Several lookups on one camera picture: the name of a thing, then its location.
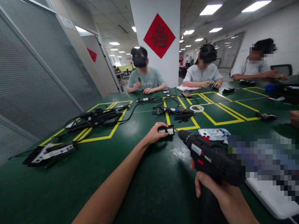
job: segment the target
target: blue object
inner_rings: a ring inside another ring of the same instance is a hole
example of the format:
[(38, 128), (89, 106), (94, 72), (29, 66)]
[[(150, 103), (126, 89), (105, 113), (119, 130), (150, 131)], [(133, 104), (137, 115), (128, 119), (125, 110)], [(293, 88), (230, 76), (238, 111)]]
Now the blue object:
[(265, 86), (265, 91), (266, 92), (271, 92), (274, 89), (275, 86), (276, 85), (266, 85)]

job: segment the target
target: green table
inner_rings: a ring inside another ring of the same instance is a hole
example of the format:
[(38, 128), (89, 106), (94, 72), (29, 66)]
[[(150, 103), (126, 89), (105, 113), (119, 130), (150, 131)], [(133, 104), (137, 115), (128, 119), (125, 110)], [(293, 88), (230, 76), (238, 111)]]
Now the green table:
[[(222, 95), (224, 88), (236, 88)], [(50, 169), (22, 165), (26, 156), (14, 158), (0, 167), (1, 223), (71, 223), (90, 196), (124, 160), (133, 147), (158, 121), (198, 133), (198, 128), (226, 128), (231, 134), (272, 134), (295, 138), (299, 131), (290, 124), (290, 110), (298, 106), (267, 99), (261, 88), (248, 88), (236, 82), (224, 83), (219, 91), (200, 89), (190, 92), (204, 113), (179, 123), (173, 116), (152, 115), (156, 104), (139, 105), (128, 122), (98, 128), (78, 144), (78, 151)], [(162, 92), (149, 96), (166, 96)], [(144, 98), (141, 93), (110, 94), (96, 108), (115, 107)], [(182, 107), (195, 103), (180, 97)], [(168, 99), (167, 106), (177, 106)], [(255, 111), (274, 113), (277, 120), (264, 123)], [(125, 112), (122, 119), (132, 111)], [(80, 139), (89, 129), (65, 139)], [(39, 142), (46, 144), (48, 138)], [(178, 138), (167, 137), (150, 146), (143, 156), (115, 223), (196, 223), (200, 210), (195, 195), (195, 171), (190, 170), (190, 151)], [(290, 223), (273, 218), (246, 185), (241, 190), (260, 223)]]

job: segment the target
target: white t-shirt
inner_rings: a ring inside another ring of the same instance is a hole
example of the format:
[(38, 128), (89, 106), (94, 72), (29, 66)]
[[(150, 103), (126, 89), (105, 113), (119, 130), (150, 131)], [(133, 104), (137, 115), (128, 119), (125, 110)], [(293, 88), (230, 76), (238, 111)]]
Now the white t-shirt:
[(250, 61), (245, 59), (235, 63), (230, 76), (232, 77), (234, 74), (256, 75), (267, 71), (270, 71), (270, 67), (264, 61)]
[(218, 79), (223, 78), (220, 75), (218, 68), (215, 64), (211, 63), (205, 70), (200, 70), (197, 64), (192, 65), (187, 69), (186, 77), (183, 80), (184, 82), (204, 82), (204, 81), (217, 81)]

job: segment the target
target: cordless drill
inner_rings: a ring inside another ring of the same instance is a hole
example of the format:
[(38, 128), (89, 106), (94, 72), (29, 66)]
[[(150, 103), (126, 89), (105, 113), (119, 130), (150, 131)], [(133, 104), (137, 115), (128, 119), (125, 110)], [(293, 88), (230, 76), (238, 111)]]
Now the cordless drill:
[[(197, 171), (208, 174), (220, 185), (223, 181), (233, 186), (244, 183), (245, 168), (238, 165), (222, 146), (184, 130), (179, 131), (178, 136), (190, 150)], [(201, 223), (227, 223), (217, 198), (201, 183), (200, 189)]]

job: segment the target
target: red poster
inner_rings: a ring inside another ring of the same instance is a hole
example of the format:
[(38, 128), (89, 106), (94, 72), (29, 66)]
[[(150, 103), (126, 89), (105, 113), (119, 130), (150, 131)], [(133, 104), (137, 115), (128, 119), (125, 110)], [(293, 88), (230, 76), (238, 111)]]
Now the red poster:
[(149, 27), (143, 41), (160, 57), (162, 58), (175, 36), (163, 21), (163, 19), (156, 15), (152, 24)]
[(90, 54), (91, 59), (93, 60), (93, 62), (96, 62), (97, 54), (95, 52), (93, 52), (91, 49), (87, 48), (87, 50), (88, 50), (88, 52), (89, 52), (89, 54)]

